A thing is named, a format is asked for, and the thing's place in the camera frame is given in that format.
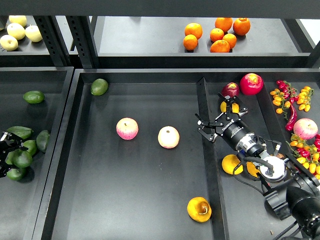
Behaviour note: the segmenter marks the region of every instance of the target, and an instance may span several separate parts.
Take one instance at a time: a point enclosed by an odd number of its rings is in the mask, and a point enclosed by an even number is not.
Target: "apple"
[[[139,131],[138,123],[130,117],[120,119],[115,128],[116,133],[124,140],[133,139]]]
[[[24,15],[10,15],[9,21],[12,24],[20,24],[22,27],[27,25],[27,18]]]
[[[318,126],[309,118],[301,118],[293,125],[293,132],[300,138],[308,140],[317,135]]]
[[[256,95],[264,87],[264,80],[255,73],[248,73],[240,80],[240,90],[244,95]]]
[[[173,126],[164,126],[158,134],[158,142],[165,149],[172,149],[179,143],[180,136],[177,129]]]
[[[42,40],[41,33],[37,25],[30,25],[25,29],[25,35],[31,42],[40,42]]]
[[[26,35],[26,30],[19,23],[10,23],[6,28],[8,34],[17,40],[21,40]]]
[[[0,45],[7,51],[13,51],[18,48],[18,41],[13,36],[3,35],[0,38]]]
[[[239,96],[239,93],[239,86],[235,82],[229,82],[221,91],[222,96],[230,96],[231,98],[234,96]]]

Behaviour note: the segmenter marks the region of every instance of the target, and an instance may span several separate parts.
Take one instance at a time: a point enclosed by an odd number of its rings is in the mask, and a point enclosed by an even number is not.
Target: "pink apple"
[[[158,142],[165,149],[174,148],[178,145],[179,140],[179,132],[173,126],[165,126],[159,131]]]
[[[240,90],[244,95],[256,95],[264,87],[264,80],[255,73],[248,73],[241,78]]]
[[[309,118],[301,118],[293,125],[293,132],[300,138],[308,140],[317,135],[318,126]]]
[[[133,139],[137,136],[138,131],[138,123],[130,117],[122,118],[116,124],[116,133],[124,140]]]

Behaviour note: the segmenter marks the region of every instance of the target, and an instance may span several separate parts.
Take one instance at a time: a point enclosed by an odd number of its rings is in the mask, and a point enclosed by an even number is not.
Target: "red chili pepper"
[[[301,156],[304,157],[304,158],[307,158],[310,156],[310,152],[307,151],[307,150],[303,150],[300,152]]]
[[[288,123],[285,125],[285,130],[287,131],[292,131],[297,121],[297,110],[295,109],[293,104],[290,105],[290,112],[291,112],[291,116],[288,120]]]

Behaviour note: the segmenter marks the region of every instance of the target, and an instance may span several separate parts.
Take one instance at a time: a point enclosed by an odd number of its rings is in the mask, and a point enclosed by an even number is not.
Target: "black tray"
[[[45,189],[55,194],[42,203],[50,214],[35,235],[59,240],[274,238],[294,219],[279,220],[260,193],[222,170],[223,157],[235,151],[221,138],[213,145],[202,139],[194,115],[207,105],[198,81],[206,80],[205,98],[216,117],[217,93],[250,72],[261,75],[266,86],[279,78],[303,77],[319,93],[318,69],[76,70],[56,146],[60,162],[51,166],[47,182],[52,185]],[[97,78],[110,83],[102,96],[90,94]],[[268,94],[266,87],[258,95],[241,94],[249,108],[242,119],[256,134],[284,141],[281,130],[274,131],[280,120]],[[312,105],[310,114],[318,108]],[[138,122],[139,133],[131,141],[116,133],[123,117]],[[181,137],[171,150],[157,140],[167,125]],[[187,203],[196,196],[208,198],[212,206],[206,223],[188,216]]]
[[[0,69],[1,131],[12,126],[29,127],[34,131],[31,139],[36,139],[42,130],[51,133],[46,153],[38,152],[34,156],[22,180],[0,179],[0,235],[3,240],[32,239],[72,73],[72,67]],[[23,94],[31,90],[42,91],[44,102],[28,104]]]

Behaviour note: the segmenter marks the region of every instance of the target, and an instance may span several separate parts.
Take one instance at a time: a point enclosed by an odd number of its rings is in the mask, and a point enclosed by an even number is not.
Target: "shelf post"
[[[65,16],[84,69],[100,67],[93,26],[88,16]]]
[[[71,66],[69,52],[55,16],[33,16],[54,66]]]

